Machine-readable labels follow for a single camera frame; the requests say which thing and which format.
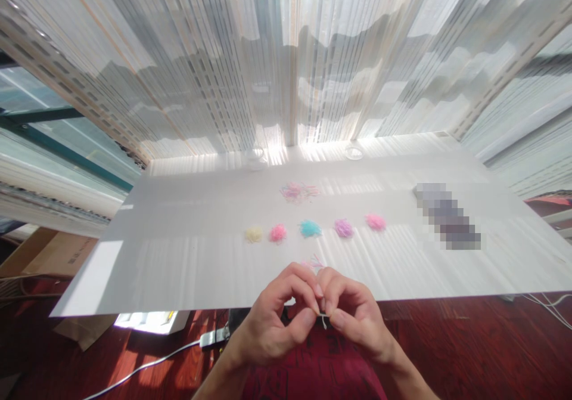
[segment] clear glass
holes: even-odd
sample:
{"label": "clear glass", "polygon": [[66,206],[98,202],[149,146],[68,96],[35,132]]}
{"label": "clear glass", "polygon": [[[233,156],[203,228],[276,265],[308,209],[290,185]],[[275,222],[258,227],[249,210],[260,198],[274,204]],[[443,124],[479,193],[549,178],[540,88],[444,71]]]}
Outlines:
{"label": "clear glass", "polygon": [[0,153],[4,156],[21,160],[22,162],[51,172],[53,175],[63,176],[78,184],[82,184],[117,199],[123,200],[127,195],[126,191],[108,184],[95,175],[81,170],[74,164],[60,159],[37,145],[4,129],[0,129]]}
{"label": "clear glass", "polygon": [[22,67],[0,69],[0,107],[20,112],[69,105]]}
{"label": "clear glass", "polygon": [[38,122],[30,126],[131,185],[141,175],[133,160],[87,118]]}

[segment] yarn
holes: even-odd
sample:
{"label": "yarn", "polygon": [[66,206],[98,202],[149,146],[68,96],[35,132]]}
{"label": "yarn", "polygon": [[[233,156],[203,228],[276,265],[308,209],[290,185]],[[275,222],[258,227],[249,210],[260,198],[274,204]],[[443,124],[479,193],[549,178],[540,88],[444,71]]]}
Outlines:
{"label": "yarn", "polygon": [[322,234],[322,229],[313,221],[304,220],[300,223],[300,233],[302,233],[302,236],[305,238],[310,236],[320,236]]}
{"label": "yarn", "polygon": [[320,194],[320,191],[315,185],[304,185],[298,184],[297,182],[289,182],[286,186],[280,189],[280,193],[282,193],[287,202],[300,204],[304,200],[317,196]]}
{"label": "yarn", "polygon": [[247,229],[246,240],[250,243],[262,241],[262,229],[260,227],[251,227]]}
{"label": "yarn", "polygon": [[365,216],[365,219],[371,230],[382,231],[386,229],[386,221],[379,215],[368,214]]}
{"label": "yarn", "polygon": [[334,228],[339,237],[352,237],[353,228],[348,221],[344,219],[338,219],[334,222]]}
{"label": "yarn", "polygon": [[282,242],[282,239],[284,239],[285,237],[286,237],[286,227],[284,227],[284,224],[276,224],[274,227],[272,227],[272,230],[270,230],[271,242],[280,243]]}

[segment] white table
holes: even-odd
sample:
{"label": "white table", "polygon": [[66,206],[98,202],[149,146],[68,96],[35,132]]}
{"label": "white table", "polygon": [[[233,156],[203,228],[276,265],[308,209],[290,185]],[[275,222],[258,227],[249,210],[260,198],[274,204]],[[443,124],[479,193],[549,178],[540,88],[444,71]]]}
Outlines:
{"label": "white table", "polygon": [[[446,134],[267,150],[253,172],[240,153],[155,160],[137,182],[94,252],[52,312],[117,314],[251,306],[291,261],[316,254],[365,283],[376,300],[572,290],[572,247],[501,186]],[[279,189],[290,181],[321,195],[295,205]],[[446,250],[412,189],[442,182],[482,235],[480,250]],[[373,232],[365,215],[387,221]],[[354,226],[336,235],[337,218]],[[304,239],[311,219],[323,235]],[[280,245],[266,238],[284,223]],[[244,232],[261,226],[265,239]]]}

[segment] pink pom-pom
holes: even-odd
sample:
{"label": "pink pom-pom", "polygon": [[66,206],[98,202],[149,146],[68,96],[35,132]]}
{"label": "pink pom-pom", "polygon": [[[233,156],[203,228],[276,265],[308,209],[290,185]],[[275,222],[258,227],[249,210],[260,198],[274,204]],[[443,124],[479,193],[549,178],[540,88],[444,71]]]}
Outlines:
{"label": "pink pom-pom", "polygon": [[353,236],[352,225],[346,219],[339,219],[334,222],[335,231],[340,237]]}
{"label": "pink pom-pom", "polygon": [[270,241],[271,242],[282,242],[282,239],[286,237],[286,227],[284,224],[276,224],[270,230]]}
{"label": "pink pom-pom", "polygon": [[371,230],[382,231],[386,229],[386,221],[379,215],[368,214],[365,216],[365,219],[371,227]]}

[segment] white cable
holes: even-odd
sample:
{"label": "white cable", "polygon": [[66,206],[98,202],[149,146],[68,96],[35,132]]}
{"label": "white cable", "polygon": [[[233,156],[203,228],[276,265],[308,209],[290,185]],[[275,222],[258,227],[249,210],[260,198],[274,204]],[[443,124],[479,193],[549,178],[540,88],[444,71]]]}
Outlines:
{"label": "white cable", "polygon": [[[542,297],[544,297],[546,299],[546,301],[548,303],[550,303],[550,300],[548,300],[548,297],[546,297],[546,295],[544,293],[542,293]],[[570,324],[568,321],[566,321],[566,319],[562,316],[562,314],[560,313],[560,311],[558,310],[558,308],[556,308],[556,306],[553,306],[552,309],[554,309],[554,311],[558,314],[558,316],[564,321],[566,322],[566,324],[568,324],[570,326],[570,330],[572,330],[572,324]]]}
{"label": "white cable", "polygon": [[194,341],[194,342],[189,343],[188,345],[181,346],[179,349],[177,349],[177,350],[174,351],[174,352],[171,352],[169,355],[166,355],[166,356],[164,356],[163,358],[159,358],[158,360],[151,361],[150,363],[144,364],[144,365],[142,365],[141,367],[138,367],[138,368],[136,368],[135,370],[133,370],[133,372],[129,373],[126,377],[124,377],[123,379],[121,379],[121,381],[115,382],[115,384],[113,384],[113,385],[111,385],[111,386],[105,388],[103,391],[100,391],[100,392],[98,392],[97,394],[93,394],[93,395],[91,395],[91,396],[89,396],[89,397],[86,397],[86,398],[83,399],[83,400],[91,400],[91,399],[94,399],[94,398],[96,398],[96,397],[99,397],[100,395],[105,394],[106,392],[108,392],[108,391],[114,389],[116,386],[121,385],[123,382],[125,382],[127,379],[129,379],[130,377],[132,377],[132,376],[133,376],[135,373],[137,373],[139,370],[143,370],[143,369],[145,369],[145,368],[147,368],[147,367],[151,367],[151,366],[154,366],[154,365],[156,365],[156,364],[159,364],[160,362],[165,361],[166,359],[168,359],[168,358],[174,356],[176,353],[181,352],[181,351],[184,350],[184,349],[187,349],[187,348],[190,348],[190,347],[192,347],[192,346],[198,345],[199,342],[200,342],[199,340],[196,340],[196,341]]}
{"label": "white cable", "polygon": [[523,297],[527,300],[530,300],[531,302],[534,302],[540,306],[542,306],[543,308],[545,308],[548,312],[550,312],[554,318],[556,318],[558,321],[560,321],[565,327],[569,328],[570,330],[572,330],[572,325],[570,325],[570,323],[568,321],[566,321],[564,319],[564,317],[562,317],[562,315],[560,315],[560,312],[558,312],[556,310],[556,308],[554,308],[554,311],[556,311],[557,313],[555,313],[553,311],[553,309],[551,309],[547,304],[542,303],[539,299],[537,299],[536,297],[534,297],[532,294],[529,294],[530,297],[527,297],[526,295],[523,295]]}
{"label": "white cable", "polygon": [[556,302],[554,303],[550,303],[550,300],[548,300],[548,298],[546,298],[546,301],[548,303],[545,303],[546,306],[556,306],[558,305],[560,302],[562,302],[566,297],[572,297],[572,294],[565,294],[563,295],[561,298],[559,298]]}

